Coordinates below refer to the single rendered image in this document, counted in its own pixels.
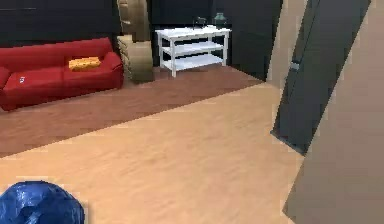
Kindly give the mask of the dark grey room door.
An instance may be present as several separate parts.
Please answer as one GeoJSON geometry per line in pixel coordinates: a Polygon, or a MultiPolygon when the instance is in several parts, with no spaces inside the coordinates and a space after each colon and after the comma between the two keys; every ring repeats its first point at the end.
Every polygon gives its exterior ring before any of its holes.
{"type": "Polygon", "coordinates": [[[308,0],[271,133],[307,153],[372,0],[308,0]]]}

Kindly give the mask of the yellow cushion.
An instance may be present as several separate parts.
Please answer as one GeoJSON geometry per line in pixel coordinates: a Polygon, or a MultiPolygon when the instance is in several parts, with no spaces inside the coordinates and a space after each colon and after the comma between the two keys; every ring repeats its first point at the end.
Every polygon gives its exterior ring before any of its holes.
{"type": "Polygon", "coordinates": [[[96,68],[101,64],[98,57],[87,57],[70,60],[68,67],[72,71],[80,71],[84,69],[96,68]]]}

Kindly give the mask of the teal glass vase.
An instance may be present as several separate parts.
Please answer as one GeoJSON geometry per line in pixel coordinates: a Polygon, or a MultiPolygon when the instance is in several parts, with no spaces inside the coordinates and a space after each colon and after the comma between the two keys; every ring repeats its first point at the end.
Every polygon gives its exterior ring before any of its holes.
{"type": "Polygon", "coordinates": [[[227,19],[223,13],[218,12],[213,19],[213,23],[218,29],[221,29],[226,26],[227,19]]]}

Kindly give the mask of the blue shiny round object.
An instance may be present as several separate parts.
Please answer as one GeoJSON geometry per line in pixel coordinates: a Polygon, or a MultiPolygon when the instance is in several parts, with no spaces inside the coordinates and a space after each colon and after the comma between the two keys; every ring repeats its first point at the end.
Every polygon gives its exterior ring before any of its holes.
{"type": "Polygon", "coordinates": [[[0,195],[0,224],[85,224],[85,211],[56,184],[22,181],[0,195]]]}

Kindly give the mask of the red sofa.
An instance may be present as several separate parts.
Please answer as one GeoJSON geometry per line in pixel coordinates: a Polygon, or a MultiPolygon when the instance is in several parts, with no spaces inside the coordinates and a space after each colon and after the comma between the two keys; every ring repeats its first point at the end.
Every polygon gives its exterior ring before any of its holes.
{"type": "Polygon", "coordinates": [[[11,111],[121,88],[120,56],[107,38],[0,48],[0,108],[11,111]],[[96,68],[72,71],[70,60],[98,57],[96,68]]]}

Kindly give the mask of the white shelf table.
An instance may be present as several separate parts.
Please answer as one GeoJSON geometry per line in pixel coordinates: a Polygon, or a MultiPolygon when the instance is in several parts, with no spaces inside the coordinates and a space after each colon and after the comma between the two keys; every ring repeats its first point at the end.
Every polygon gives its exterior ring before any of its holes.
{"type": "Polygon", "coordinates": [[[156,30],[159,65],[173,77],[182,70],[218,63],[226,66],[230,32],[213,25],[156,30]]]}

